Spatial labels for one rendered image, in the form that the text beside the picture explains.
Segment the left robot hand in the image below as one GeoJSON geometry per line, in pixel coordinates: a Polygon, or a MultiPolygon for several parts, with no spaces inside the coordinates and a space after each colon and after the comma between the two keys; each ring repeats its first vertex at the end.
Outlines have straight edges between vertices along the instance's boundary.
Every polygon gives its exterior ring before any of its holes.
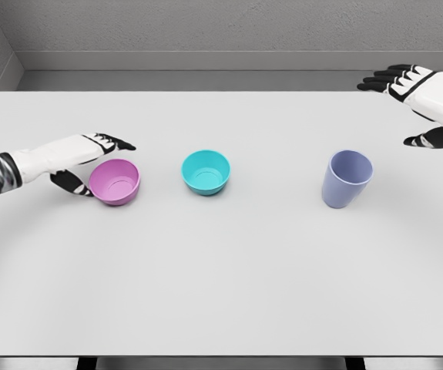
{"type": "Polygon", "coordinates": [[[74,135],[46,144],[43,150],[50,180],[68,193],[93,197],[91,190],[69,169],[117,150],[134,151],[131,143],[105,133],[74,135]]]}

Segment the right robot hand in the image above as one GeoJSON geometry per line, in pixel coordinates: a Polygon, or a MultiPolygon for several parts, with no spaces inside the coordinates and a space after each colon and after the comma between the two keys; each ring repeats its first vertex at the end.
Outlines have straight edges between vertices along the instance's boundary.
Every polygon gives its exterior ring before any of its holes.
{"type": "Polygon", "coordinates": [[[415,64],[392,65],[363,78],[357,89],[386,94],[409,106],[417,115],[439,124],[425,133],[404,139],[405,146],[443,149],[443,71],[415,64]]]}

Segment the pink bowl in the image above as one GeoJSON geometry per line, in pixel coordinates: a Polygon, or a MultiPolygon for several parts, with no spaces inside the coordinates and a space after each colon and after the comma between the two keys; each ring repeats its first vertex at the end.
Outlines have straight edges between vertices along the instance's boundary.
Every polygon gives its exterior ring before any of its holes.
{"type": "Polygon", "coordinates": [[[134,163],[112,159],[99,164],[92,171],[89,189],[103,203],[122,206],[136,197],[140,180],[141,173],[134,163]]]}

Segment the lavender cup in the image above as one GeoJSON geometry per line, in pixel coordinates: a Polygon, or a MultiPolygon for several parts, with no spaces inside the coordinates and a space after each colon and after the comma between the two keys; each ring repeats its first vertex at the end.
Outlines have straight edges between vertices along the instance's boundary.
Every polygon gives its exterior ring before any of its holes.
{"type": "Polygon", "coordinates": [[[351,203],[374,175],[372,162],[354,150],[336,152],[329,160],[322,185],[322,200],[331,208],[351,203]]]}

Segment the teal bowl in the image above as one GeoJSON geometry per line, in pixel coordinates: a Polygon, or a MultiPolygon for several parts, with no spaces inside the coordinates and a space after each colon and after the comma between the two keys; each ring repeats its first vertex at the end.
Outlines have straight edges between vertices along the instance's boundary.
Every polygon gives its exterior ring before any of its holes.
{"type": "Polygon", "coordinates": [[[185,158],[181,166],[184,183],[202,196],[219,193],[230,178],[229,160],[214,150],[199,150],[185,158]]]}

